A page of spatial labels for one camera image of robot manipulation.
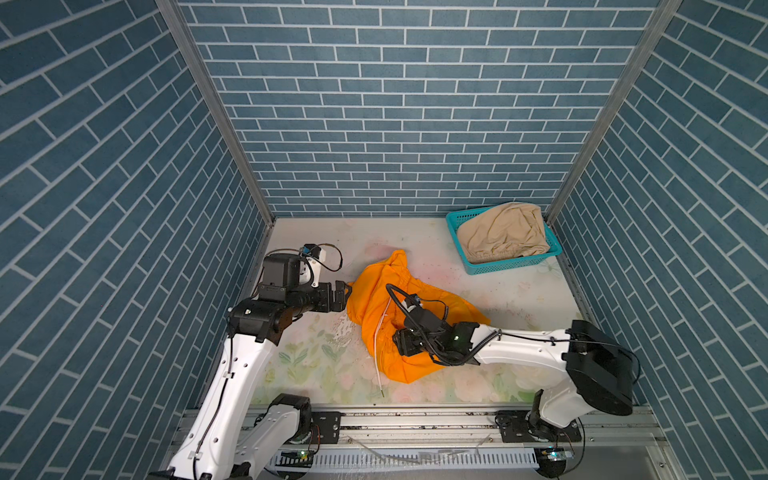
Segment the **orange shorts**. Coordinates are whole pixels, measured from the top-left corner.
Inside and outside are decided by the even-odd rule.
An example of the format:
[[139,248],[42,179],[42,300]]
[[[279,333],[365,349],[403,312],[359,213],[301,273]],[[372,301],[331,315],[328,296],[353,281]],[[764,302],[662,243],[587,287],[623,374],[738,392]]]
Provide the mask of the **orange shorts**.
[[490,323],[468,301],[411,275],[404,250],[396,250],[388,259],[367,266],[352,283],[346,313],[350,321],[361,326],[362,340],[374,358],[377,370],[392,381],[413,383],[441,367],[426,352],[412,357],[399,354],[393,335],[405,327],[405,316],[386,291],[388,284],[425,298],[426,309],[436,315],[444,312],[444,306],[440,304],[444,302],[449,309],[447,322],[451,325],[458,322]]

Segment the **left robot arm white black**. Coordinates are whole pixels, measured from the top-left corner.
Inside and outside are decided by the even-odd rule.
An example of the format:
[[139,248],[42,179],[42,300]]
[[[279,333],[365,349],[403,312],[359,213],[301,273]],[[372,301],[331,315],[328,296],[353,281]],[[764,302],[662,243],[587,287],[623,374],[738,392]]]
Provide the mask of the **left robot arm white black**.
[[152,479],[255,479],[288,442],[312,436],[311,401],[280,394],[247,434],[241,428],[264,368],[283,333],[307,312],[342,312],[352,288],[320,279],[331,244],[268,253],[254,292],[227,316],[214,378],[190,431],[168,466]]

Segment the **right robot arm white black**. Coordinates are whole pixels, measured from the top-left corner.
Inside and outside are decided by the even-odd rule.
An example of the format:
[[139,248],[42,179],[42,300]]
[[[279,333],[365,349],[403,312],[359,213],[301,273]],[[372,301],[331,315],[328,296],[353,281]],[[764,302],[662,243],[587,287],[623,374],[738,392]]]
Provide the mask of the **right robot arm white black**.
[[552,440],[593,411],[614,416],[633,412],[632,352],[593,324],[574,320],[567,329],[525,332],[476,322],[454,325],[416,306],[392,340],[402,357],[421,353],[443,367],[508,364],[555,375],[534,395],[525,420],[537,438]]

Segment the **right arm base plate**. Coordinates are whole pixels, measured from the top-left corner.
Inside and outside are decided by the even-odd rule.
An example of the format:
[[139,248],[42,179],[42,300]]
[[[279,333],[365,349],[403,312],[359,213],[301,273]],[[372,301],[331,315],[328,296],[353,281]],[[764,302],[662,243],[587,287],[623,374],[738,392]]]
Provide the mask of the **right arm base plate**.
[[566,428],[558,428],[543,421],[531,421],[530,413],[523,410],[498,411],[494,423],[504,443],[576,443],[583,439],[582,430],[576,421]]

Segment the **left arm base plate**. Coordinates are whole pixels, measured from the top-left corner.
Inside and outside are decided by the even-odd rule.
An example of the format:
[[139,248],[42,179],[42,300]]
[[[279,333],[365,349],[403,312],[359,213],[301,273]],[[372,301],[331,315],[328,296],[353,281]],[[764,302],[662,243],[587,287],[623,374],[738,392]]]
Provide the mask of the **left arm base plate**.
[[319,411],[311,414],[307,427],[285,442],[286,445],[337,444],[340,438],[342,413],[340,411]]

